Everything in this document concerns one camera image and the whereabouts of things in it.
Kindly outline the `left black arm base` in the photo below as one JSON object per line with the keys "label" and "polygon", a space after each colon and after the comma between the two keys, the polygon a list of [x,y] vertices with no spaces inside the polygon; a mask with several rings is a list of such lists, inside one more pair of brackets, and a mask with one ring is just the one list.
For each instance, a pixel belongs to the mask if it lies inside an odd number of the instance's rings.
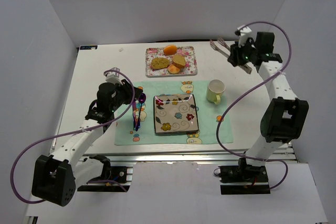
{"label": "left black arm base", "polygon": [[78,192],[126,193],[132,174],[131,166],[112,162],[102,155],[80,159],[74,171]]}

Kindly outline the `purple spoon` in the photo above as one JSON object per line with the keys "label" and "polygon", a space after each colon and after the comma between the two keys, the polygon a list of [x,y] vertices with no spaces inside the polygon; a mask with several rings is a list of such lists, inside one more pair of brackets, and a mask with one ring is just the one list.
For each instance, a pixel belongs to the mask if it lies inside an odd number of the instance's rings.
{"label": "purple spoon", "polygon": [[141,93],[139,98],[132,104],[133,129],[135,131],[138,131],[141,126],[142,114],[143,114],[142,112],[143,112],[143,106],[145,105],[145,101],[146,101],[146,95],[145,93]]}

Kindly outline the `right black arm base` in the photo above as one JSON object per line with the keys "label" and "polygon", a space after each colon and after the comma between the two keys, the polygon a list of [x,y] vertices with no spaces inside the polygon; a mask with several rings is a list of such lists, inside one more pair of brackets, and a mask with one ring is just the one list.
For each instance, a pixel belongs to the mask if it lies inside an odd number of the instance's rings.
{"label": "right black arm base", "polygon": [[220,179],[222,195],[263,195],[270,194],[266,168],[256,171],[241,169],[238,165],[219,166],[214,176]]}

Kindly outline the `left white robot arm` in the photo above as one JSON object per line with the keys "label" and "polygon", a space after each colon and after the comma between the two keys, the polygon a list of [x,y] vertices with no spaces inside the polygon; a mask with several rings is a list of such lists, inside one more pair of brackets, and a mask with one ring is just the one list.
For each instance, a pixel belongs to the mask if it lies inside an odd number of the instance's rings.
{"label": "left white robot arm", "polygon": [[79,133],[49,156],[37,158],[34,168],[32,195],[45,201],[66,206],[77,188],[88,182],[109,180],[110,160],[102,155],[83,158],[87,149],[114,120],[114,112],[122,105],[130,105],[142,94],[125,79],[116,84],[99,85],[97,98],[89,105]]}

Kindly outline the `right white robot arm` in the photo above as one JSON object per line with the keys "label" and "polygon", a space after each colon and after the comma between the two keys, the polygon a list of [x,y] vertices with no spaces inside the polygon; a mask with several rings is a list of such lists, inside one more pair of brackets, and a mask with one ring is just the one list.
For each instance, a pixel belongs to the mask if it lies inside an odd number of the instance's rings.
{"label": "right white robot arm", "polygon": [[239,40],[231,45],[228,61],[241,68],[252,63],[265,82],[270,100],[260,122],[260,137],[238,162],[238,174],[249,178],[262,172],[277,148],[300,136],[309,105],[292,91],[283,71],[283,60],[273,52],[273,33],[258,32],[256,39],[251,38],[249,28],[235,33]]}

